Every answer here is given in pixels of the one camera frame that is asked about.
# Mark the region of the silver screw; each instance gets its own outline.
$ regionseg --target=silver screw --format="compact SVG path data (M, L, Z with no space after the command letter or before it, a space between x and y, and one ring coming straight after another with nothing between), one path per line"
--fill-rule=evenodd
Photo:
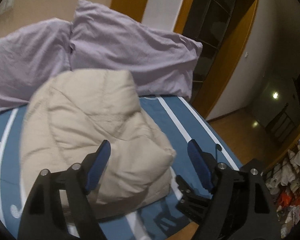
M73 164L71 167L72 167L73 170L76 171L76 170L80 169L81 164L80 164L80 163L75 163L75 164Z
M218 163L218 168L224 170L227 167L225 163Z
M258 170L256 170L255 168L251 169L250 172L252 173L252 175L258 175Z
M48 173L49 173L49 170L47 170L47 169L40 171L41 176L46 176Z

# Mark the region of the purple pillowcase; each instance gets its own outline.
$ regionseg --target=purple pillowcase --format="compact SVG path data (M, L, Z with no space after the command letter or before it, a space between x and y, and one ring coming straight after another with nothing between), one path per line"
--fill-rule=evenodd
M50 77L70 70L71 23L50 19L0 39L0 111L28 103Z
M180 34L155 30L108 7L79 0L70 36L72 69L131 71L139 96L189 99L202 44Z

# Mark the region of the wooden floor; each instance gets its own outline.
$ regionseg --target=wooden floor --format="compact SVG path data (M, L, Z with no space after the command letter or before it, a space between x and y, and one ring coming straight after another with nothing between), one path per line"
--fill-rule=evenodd
M265 129L244 109L212 121L210 125L242 164L257 158L267 166L279 149Z

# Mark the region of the bed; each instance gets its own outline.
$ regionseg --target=bed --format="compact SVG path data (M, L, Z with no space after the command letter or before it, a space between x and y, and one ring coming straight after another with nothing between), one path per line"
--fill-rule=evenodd
M242 165L210 125L181 97L141 97L141 107L167 135L177 155L172 174L180 174L202 196L210 196L194 171L187 155L187 142L195 139L201 149L217 156L235 170ZM17 237L25 198L20 192L19 141L27 106L0 113L0 219ZM216 150L216 143L222 152ZM174 180L168 196L125 216L100 221L109 240L162 240L181 230L190 221L176 208L182 194ZM75 227L69 232L76 235Z

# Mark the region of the wooden door frame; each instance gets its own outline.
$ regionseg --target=wooden door frame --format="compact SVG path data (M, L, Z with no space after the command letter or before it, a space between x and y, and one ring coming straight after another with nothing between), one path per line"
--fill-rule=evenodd
M222 45L192 106L207 118L226 88L249 39L259 0L236 0Z

